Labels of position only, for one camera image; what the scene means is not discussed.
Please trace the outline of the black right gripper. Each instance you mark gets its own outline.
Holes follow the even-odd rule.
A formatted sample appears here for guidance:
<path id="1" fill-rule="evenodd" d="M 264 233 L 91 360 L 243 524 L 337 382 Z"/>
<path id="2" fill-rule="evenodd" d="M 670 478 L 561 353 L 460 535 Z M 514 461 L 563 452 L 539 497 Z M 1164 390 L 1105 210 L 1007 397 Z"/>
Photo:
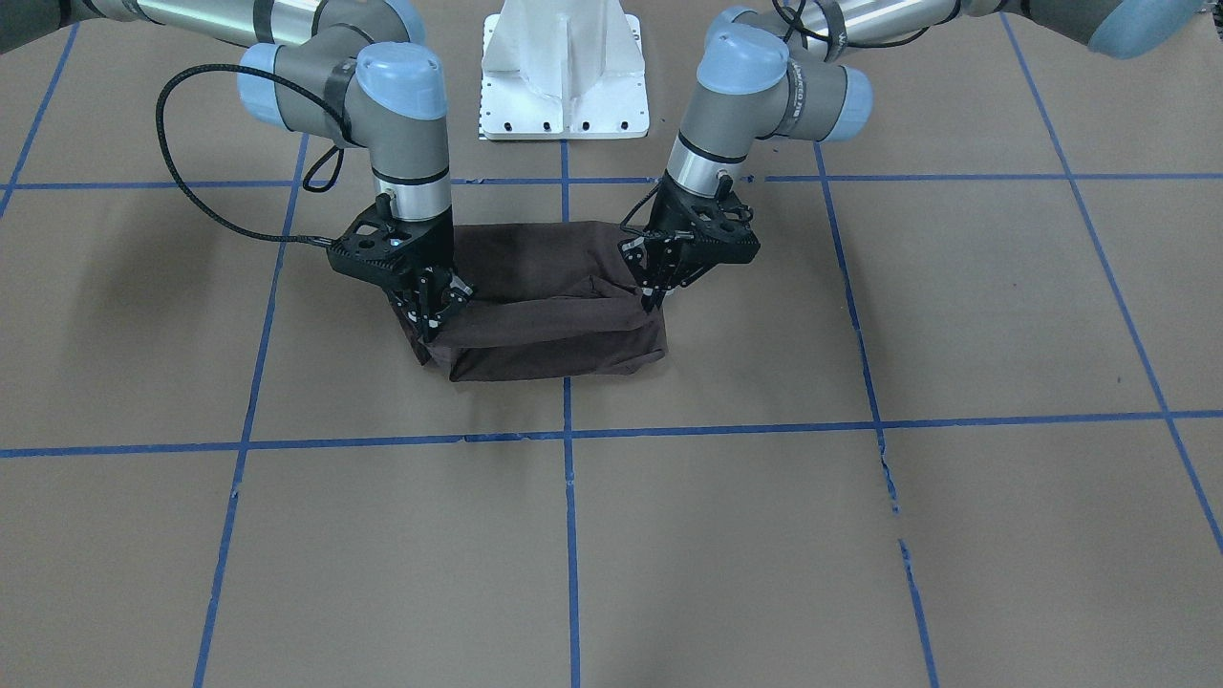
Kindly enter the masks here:
<path id="1" fill-rule="evenodd" d="M 415 332 L 430 343 L 446 319 L 467 306 L 475 290 L 455 273 L 453 210 L 427 221 L 394 218 L 393 199 L 353 218 L 349 230 L 327 247 L 331 269 L 393 291 L 408 290 Z"/>

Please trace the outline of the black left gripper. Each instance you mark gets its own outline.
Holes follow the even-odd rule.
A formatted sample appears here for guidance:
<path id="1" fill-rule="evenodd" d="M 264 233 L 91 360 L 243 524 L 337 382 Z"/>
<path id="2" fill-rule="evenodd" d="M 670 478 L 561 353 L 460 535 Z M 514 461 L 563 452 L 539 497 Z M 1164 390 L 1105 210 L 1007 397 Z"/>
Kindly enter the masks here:
<path id="1" fill-rule="evenodd" d="M 647 199 L 654 199 L 648 222 L 632 229 L 620 224 L 631 238 L 616 244 L 641 291 L 645 312 L 660 309 L 664 297 L 691 286 L 720 263 L 750 263 L 759 253 L 759 240 L 750 227 L 751 207 L 733 191 L 734 178 L 720 176 L 715 196 L 696 196 L 664 176 Z"/>

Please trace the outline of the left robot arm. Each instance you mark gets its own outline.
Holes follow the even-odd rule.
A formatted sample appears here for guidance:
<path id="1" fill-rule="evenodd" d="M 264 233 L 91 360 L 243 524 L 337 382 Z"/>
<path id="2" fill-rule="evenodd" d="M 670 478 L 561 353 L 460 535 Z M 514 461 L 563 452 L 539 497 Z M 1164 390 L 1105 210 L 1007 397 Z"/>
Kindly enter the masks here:
<path id="1" fill-rule="evenodd" d="M 1175 35 L 1199 1 L 773 1 L 717 13 L 645 226 L 620 252 L 645 310 L 711 269 L 759 253 L 752 209 L 734 185 L 755 142 L 850 141 L 874 90 L 850 65 L 896 51 L 936 26 L 1013 13 L 1109 57 L 1137 57 Z"/>

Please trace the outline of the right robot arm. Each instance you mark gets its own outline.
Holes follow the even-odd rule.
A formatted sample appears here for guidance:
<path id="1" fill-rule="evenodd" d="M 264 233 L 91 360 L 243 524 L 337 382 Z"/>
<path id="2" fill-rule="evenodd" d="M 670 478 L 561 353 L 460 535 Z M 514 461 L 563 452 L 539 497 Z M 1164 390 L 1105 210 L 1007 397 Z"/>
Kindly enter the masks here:
<path id="1" fill-rule="evenodd" d="M 331 269 L 382 288 L 423 343 L 472 299 L 454 263 L 444 67 L 410 1 L 5 1 L 2 51 L 87 20 L 147 22 L 245 48 L 236 64 L 175 75 L 159 93 L 161 156 L 179 189 L 165 108 L 193 75 L 232 73 L 240 100 L 279 130 L 371 154 L 375 199 L 339 238 L 298 235 Z"/>

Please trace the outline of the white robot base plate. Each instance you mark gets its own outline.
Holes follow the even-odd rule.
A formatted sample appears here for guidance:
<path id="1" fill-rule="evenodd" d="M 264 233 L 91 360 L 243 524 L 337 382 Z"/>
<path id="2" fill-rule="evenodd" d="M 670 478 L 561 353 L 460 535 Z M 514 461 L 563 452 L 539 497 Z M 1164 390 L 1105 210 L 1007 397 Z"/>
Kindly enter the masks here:
<path id="1" fill-rule="evenodd" d="M 482 38 L 481 139 L 648 134 L 641 23 L 621 2 L 506 1 Z"/>

